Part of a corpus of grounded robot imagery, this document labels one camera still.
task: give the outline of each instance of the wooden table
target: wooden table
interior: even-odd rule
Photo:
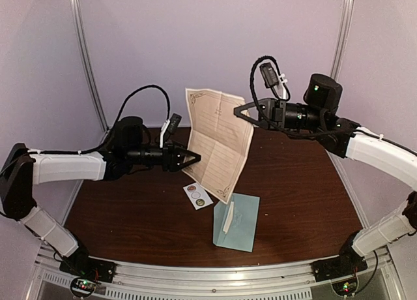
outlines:
[[[189,129],[175,140],[186,143]],[[118,181],[85,181],[66,222],[91,255],[153,265],[241,266],[322,258],[361,228],[325,150],[255,129],[235,192],[259,196],[252,253],[212,243],[213,205],[196,211],[184,173],[155,168]]]

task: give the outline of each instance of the envelope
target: envelope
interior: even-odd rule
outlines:
[[[258,219],[259,197],[232,194],[229,203],[214,207],[213,243],[216,246],[252,252]]]

